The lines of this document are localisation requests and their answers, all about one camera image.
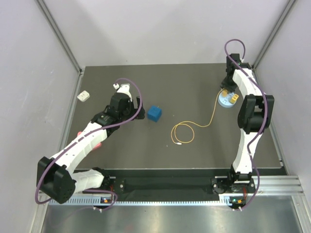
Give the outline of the right aluminium frame post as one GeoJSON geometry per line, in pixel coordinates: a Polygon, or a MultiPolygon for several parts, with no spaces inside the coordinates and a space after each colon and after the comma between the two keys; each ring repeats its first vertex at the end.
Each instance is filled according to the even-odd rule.
{"type": "Polygon", "coordinates": [[[271,32],[269,33],[267,39],[265,40],[262,48],[259,51],[258,56],[256,57],[252,68],[253,70],[257,69],[260,62],[262,61],[262,59],[264,58],[265,54],[267,53],[269,47],[271,46],[273,40],[275,39],[275,37],[277,36],[279,30],[281,29],[281,27],[283,26],[285,20],[287,19],[288,15],[290,14],[290,12],[292,11],[294,5],[297,3],[297,0],[288,0],[285,4],[285,7],[283,8],[283,10],[281,11],[280,15],[277,17],[277,21],[274,24],[274,26],[272,27],[271,32]]]}

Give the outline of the round light blue power strip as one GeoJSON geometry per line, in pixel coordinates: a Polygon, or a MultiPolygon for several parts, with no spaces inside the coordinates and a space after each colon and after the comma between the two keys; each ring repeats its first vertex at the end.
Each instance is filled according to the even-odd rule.
{"type": "Polygon", "coordinates": [[[234,106],[234,104],[231,104],[229,100],[234,95],[234,92],[228,92],[227,90],[221,91],[221,93],[218,95],[218,103],[224,107],[224,108],[231,108],[234,106]]]}

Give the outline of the pink triangular power strip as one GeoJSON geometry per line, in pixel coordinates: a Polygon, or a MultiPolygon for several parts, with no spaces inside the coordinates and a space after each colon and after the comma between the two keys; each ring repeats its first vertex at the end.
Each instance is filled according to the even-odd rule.
{"type": "Polygon", "coordinates": [[[100,148],[101,146],[102,146],[102,144],[101,144],[101,143],[98,143],[98,144],[93,148],[93,150],[96,150],[97,148],[100,148]]]}

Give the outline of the blue cube power socket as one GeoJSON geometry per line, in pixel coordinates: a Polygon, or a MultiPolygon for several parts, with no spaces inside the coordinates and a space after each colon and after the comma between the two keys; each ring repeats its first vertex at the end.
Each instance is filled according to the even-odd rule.
{"type": "Polygon", "coordinates": [[[147,112],[147,118],[153,122],[158,122],[161,115],[162,109],[155,105],[152,105],[147,112]]]}

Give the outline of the yellow plug adapter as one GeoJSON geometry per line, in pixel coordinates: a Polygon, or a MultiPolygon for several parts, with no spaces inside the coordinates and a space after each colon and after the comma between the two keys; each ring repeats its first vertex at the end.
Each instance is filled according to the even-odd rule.
{"type": "Polygon", "coordinates": [[[238,98],[239,98],[239,95],[238,95],[238,94],[234,94],[234,95],[231,97],[231,99],[229,100],[229,102],[230,102],[231,104],[235,104],[235,103],[237,102],[238,98]]]}

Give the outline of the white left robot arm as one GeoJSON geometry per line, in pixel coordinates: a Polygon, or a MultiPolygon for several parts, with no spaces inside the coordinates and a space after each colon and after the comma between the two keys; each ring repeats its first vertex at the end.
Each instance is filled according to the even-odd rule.
{"type": "Polygon", "coordinates": [[[43,192],[59,204],[68,201],[74,193],[97,189],[106,192],[110,180],[100,168],[85,172],[75,172],[84,158],[106,140],[120,125],[134,119],[144,119],[144,110],[140,97],[135,108],[129,95],[116,93],[110,104],[97,113],[86,128],[64,149],[51,158],[43,157],[37,165],[36,191],[43,192]]]}

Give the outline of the left aluminium frame post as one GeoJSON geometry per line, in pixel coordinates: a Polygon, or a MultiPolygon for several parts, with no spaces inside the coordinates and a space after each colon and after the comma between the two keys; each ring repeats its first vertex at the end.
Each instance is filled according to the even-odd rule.
{"type": "Polygon", "coordinates": [[[77,71],[78,74],[83,72],[83,69],[79,65],[77,59],[75,58],[74,54],[72,53],[65,37],[63,36],[57,22],[55,21],[54,17],[52,16],[47,4],[44,0],[35,0],[35,3],[39,7],[40,11],[44,15],[45,19],[47,20],[49,26],[51,27],[56,39],[60,43],[62,49],[64,50],[65,54],[69,58],[71,64],[73,65],[74,69],[77,71]]]}

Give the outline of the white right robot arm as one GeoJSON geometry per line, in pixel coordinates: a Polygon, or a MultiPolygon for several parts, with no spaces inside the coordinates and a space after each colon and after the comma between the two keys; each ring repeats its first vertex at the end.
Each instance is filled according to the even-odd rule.
{"type": "Polygon", "coordinates": [[[243,98],[237,118],[240,142],[226,183],[230,191],[241,192],[253,185],[252,162],[257,144],[270,126],[275,99],[258,88],[250,65],[244,63],[238,53],[226,57],[226,77],[221,82],[221,89],[218,103],[223,107],[232,107],[237,102],[236,89],[243,98]]]}

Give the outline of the white square socket adapter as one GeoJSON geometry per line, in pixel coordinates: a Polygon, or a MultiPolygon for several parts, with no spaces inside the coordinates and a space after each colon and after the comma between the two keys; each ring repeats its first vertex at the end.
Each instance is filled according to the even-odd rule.
{"type": "Polygon", "coordinates": [[[77,99],[81,102],[85,102],[86,100],[88,100],[90,97],[90,94],[84,90],[82,91],[80,94],[78,94],[77,99]]]}

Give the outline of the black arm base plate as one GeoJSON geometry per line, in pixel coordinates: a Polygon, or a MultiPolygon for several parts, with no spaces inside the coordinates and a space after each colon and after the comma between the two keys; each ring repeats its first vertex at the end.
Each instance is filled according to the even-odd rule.
{"type": "Polygon", "coordinates": [[[254,192],[253,179],[245,183],[234,184],[227,177],[148,177],[119,178],[111,186],[116,192],[129,193],[135,190],[200,190],[208,194],[223,194],[226,192],[254,192]]]}

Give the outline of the aluminium frame post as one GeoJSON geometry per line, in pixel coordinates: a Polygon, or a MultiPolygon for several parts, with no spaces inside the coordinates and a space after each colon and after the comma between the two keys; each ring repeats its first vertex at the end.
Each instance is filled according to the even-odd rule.
{"type": "Polygon", "coordinates": [[[294,5],[297,3],[297,0],[288,0],[285,4],[285,7],[283,8],[283,10],[281,11],[280,15],[277,17],[277,21],[274,24],[274,26],[272,27],[271,32],[269,33],[267,39],[265,40],[262,48],[259,51],[258,56],[256,57],[252,68],[253,70],[257,69],[260,62],[262,61],[262,59],[264,58],[265,54],[267,53],[269,47],[271,46],[273,40],[275,39],[275,37],[277,36],[279,30],[281,29],[281,27],[283,26],[285,20],[287,19],[288,15],[290,14],[290,12],[292,11],[294,5]]]}
{"type": "Polygon", "coordinates": [[[74,69],[77,71],[78,74],[83,72],[83,69],[79,65],[77,59],[75,58],[74,54],[72,53],[65,37],[63,36],[57,22],[55,21],[54,17],[52,16],[47,4],[44,0],[35,0],[35,3],[39,7],[40,11],[44,15],[45,19],[47,20],[49,26],[51,27],[56,39],[60,43],[62,49],[64,50],[65,54],[69,58],[71,64],[73,65],[74,69]]]}

